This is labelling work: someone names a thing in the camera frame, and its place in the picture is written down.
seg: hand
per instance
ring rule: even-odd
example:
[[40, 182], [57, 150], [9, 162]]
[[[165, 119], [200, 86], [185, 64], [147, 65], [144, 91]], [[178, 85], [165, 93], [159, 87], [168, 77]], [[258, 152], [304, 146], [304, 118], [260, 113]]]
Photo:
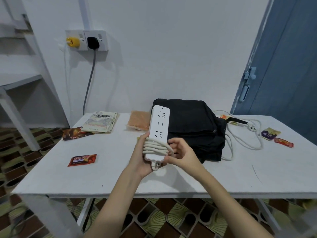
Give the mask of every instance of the hand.
[[182, 168], [197, 180], [201, 172], [206, 171], [206, 169], [200, 163], [193, 149], [189, 147], [183, 138], [172, 138], [168, 142], [174, 153], [177, 154], [174, 155], [175, 157], [165, 156], [164, 162]]
[[142, 154], [145, 138], [147, 138], [149, 135], [150, 133], [146, 132], [145, 134], [140, 136], [140, 139], [134, 147], [128, 164], [128, 166], [131, 167], [141, 179], [152, 172], [151, 162], [144, 160]]

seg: power strip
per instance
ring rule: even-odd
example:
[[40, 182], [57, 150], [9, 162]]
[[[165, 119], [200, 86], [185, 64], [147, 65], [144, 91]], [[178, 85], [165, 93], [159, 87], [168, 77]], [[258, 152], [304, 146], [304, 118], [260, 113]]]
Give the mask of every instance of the power strip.
[[[154, 105], [150, 122], [149, 138], [156, 139], [163, 143], [167, 143], [168, 124], [170, 121], [170, 109]], [[156, 162], [160, 166], [164, 160], [164, 155], [160, 154], [145, 154], [145, 160]]]

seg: black plug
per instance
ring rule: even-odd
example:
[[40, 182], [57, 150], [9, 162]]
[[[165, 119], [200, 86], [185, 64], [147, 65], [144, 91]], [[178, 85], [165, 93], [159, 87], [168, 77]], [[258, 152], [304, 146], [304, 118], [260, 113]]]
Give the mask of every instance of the black plug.
[[96, 37], [87, 37], [87, 45], [90, 49], [96, 50], [100, 47]]

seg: floor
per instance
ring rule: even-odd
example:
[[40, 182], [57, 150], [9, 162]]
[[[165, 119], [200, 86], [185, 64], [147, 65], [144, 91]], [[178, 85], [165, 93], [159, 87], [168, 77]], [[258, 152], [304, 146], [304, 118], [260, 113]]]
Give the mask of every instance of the floor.
[[[7, 238], [15, 226], [19, 238], [53, 238], [41, 221], [23, 204], [19, 196], [10, 194], [14, 187], [61, 139], [60, 128], [31, 130], [40, 144], [40, 151], [30, 151], [14, 128], [0, 128], [0, 238]], [[95, 199], [86, 230], [89, 229], [106, 199]], [[238, 200], [264, 228], [271, 228], [252, 199]], [[64, 202], [78, 217], [83, 199], [65, 199]], [[273, 216], [282, 226], [300, 216], [307, 200], [264, 200]], [[212, 199], [133, 199], [126, 216], [122, 238], [230, 238], [234, 237]]]

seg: person's left hand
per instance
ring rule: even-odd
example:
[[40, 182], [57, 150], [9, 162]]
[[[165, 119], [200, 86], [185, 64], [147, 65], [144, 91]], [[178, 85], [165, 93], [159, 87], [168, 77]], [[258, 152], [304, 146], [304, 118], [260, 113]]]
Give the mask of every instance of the person's left hand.
[[144, 160], [143, 158], [143, 144], [145, 142], [145, 138], [150, 135], [150, 132], [146, 132], [145, 134], [140, 136], [137, 144], [134, 147], [133, 153], [131, 155], [129, 165], [136, 173], [143, 179], [145, 176], [152, 172], [151, 162]]

